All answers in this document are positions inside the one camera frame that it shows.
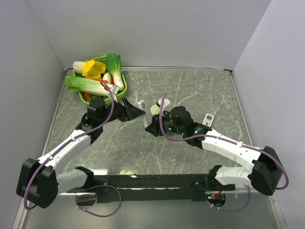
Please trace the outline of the long white remote control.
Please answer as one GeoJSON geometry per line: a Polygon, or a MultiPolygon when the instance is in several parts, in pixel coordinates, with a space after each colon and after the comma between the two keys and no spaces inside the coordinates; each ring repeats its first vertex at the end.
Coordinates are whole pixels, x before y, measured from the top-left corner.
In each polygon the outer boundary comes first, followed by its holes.
{"type": "Polygon", "coordinates": [[[151,124],[152,120],[151,120],[150,113],[148,112],[148,109],[146,107],[145,101],[140,100],[137,103],[137,107],[144,111],[144,115],[142,116],[142,121],[143,121],[144,127],[147,128],[151,124]]]}

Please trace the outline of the white universal AC remote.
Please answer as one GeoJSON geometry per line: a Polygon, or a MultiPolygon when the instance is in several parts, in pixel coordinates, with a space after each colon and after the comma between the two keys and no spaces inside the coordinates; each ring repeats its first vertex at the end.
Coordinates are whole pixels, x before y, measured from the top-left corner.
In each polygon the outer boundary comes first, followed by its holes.
{"type": "Polygon", "coordinates": [[[214,115],[206,113],[202,124],[207,127],[211,127],[213,124],[213,121],[214,121],[214,115]]]}

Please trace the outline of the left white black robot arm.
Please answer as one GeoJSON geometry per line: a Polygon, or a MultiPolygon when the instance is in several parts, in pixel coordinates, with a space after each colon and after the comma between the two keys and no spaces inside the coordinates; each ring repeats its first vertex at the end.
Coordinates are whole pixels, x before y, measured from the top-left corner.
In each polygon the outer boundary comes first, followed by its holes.
{"type": "Polygon", "coordinates": [[[71,135],[49,153],[23,162],[16,194],[40,208],[48,207],[55,198],[74,188],[84,192],[93,189],[94,173],[82,166],[63,173],[63,168],[82,150],[92,145],[102,134],[103,126],[111,121],[131,121],[145,115],[126,98],[122,103],[106,105],[101,98],[91,100],[87,113],[71,135]]]}

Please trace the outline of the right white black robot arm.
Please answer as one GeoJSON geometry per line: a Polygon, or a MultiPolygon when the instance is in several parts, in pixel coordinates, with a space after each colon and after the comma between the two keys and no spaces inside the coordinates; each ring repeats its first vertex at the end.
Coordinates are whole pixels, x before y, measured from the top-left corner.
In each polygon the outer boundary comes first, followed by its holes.
{"type": "Polygon", "coordinates": [[[161,111],[159,105],[153,105],[151,114],[152,122],[145,130],[153,136],[186,142],[239,164],[238,167],[214,166],[208,174],[211,189],[219,190],[227,185],[251,185],[266,196],[279,190],[278,183],[284,175],[284,167],[272,147],[253,147],[230,139],[207,125],[195,122],[183,106],[161,111]]]}

